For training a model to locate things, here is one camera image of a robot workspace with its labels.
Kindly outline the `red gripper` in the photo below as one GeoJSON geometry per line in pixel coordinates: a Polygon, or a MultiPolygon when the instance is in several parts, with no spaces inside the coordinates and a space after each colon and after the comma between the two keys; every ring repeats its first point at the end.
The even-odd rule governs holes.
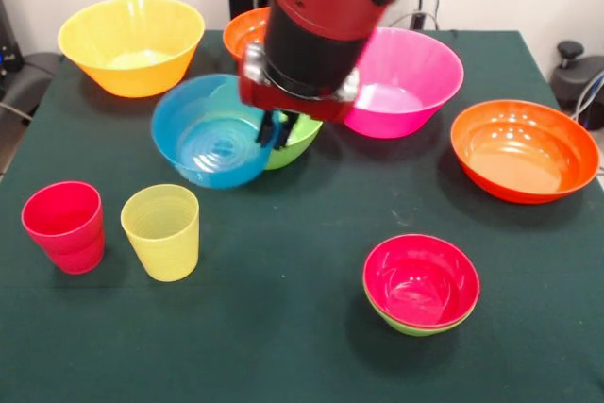
{"type": "Polygon", "coordinates": [[[342,123],[353,109],[360,90],[357,68],[336,92],[311,97],[284,89],[268,76],[267,71],[262,45],[259,42],[248,44],[240,61],[240,97],[246,105],[264,110],[256,142],[268,146],[277,134],[276,150],[287,146],[300,114],[322,122],[342,123]],[[285,112],[280,112],[275,119],[274,110],[285,112]]]}

